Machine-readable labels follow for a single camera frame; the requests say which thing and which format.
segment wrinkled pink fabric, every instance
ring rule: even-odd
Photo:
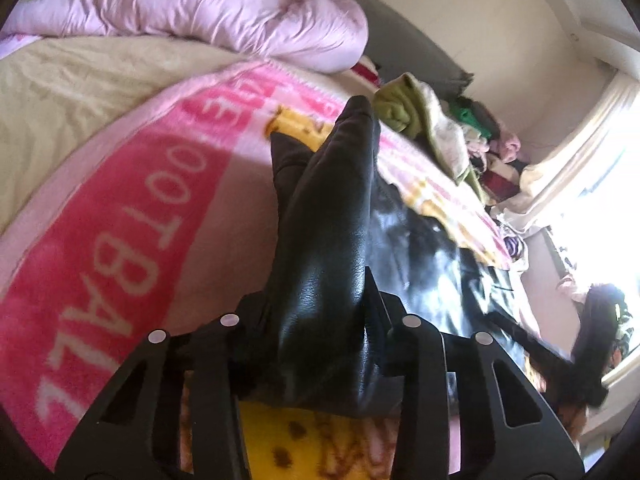
[[[34,0],[15,6],[11,34],[196,38],[324,73],[355,65],[369,36],[355,0]]]
[[[489,143],[489,147],[492,152],[500,155],[501,161],[508,164],[518,158],[521,145],[520,139],[505,129],[503,124],[500,124],[500,139],[492,140]]]

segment gray headboard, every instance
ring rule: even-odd
[[[383,80],[413,73],[428,83],[441,99],[462,94],[472,74],[462,70],[417,27],[380,0],[356,0],[369,22],[365,54],[381,66]]]

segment white cloth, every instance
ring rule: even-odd
[[[520,193],[492,216],[525,236],[548,226],[638,137],[640,83],[619,73],[584,121],[542,162],[527,166]]]

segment silver rivet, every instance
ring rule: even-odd
[[[404,316],[402,318],[402,324],[409,328],[418,328],[422,324],[422,321],[418,316],[412,316],[411,314],[409,314],[408,316]]]
[[[151,334],[149,334],[149,342],[153,344],[161,343],[166,339],[166,332],[164,330],[154,330]]]
[[[478,332],[476,334],[476,341],[478,341],[481,345],[489,346],[494,342],[494,338],[487,332]]]
[[[222,326],[236,326],[240,322],[240,318],[236,314],[225,314],[220,318]]]

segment red stripe on blanket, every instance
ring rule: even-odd
[[[262,105],[250,100],[212,88],[140,130],[79,187],[20,266],[1,305],[0,400],[49,467],[166,315],[236,142]]]

